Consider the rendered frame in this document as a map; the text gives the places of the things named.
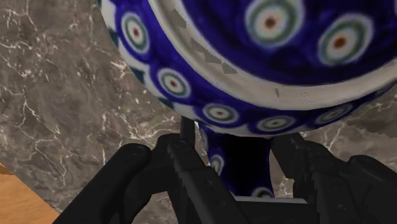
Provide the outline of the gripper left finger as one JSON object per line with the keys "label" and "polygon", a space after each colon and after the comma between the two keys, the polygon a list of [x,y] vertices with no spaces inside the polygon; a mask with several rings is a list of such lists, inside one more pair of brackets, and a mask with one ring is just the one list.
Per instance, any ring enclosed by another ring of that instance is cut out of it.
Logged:
{"label": "gripper left finger", "polygon": [[166,192],[179,224],[250,224],[214,169],[195,151],[194,122],[154,149],[123,145],[53,224],[132,224],[151,196]]}

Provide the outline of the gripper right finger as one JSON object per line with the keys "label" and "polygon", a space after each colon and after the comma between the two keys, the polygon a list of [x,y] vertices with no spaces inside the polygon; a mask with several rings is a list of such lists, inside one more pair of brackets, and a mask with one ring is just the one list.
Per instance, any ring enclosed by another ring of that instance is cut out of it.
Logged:
{"label": "gripper right finger", "polygon": [[294,181],[293,196],[316,208],[319,224],[397,224],[397,172],[377,159],[343,161],[299,133],[273,137],[271,150]]}

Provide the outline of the blue patterned ceramic cup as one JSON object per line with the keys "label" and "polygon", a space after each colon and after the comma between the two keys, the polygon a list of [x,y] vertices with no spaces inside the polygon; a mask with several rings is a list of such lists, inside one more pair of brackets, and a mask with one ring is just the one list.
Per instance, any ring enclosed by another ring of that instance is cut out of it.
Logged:
{"label": "blue patterned ceramic cup", "polygon": [[397,0],[97,0],[144,87],[197,122],[231,194],[274,196],[274,136],[397,85]]}

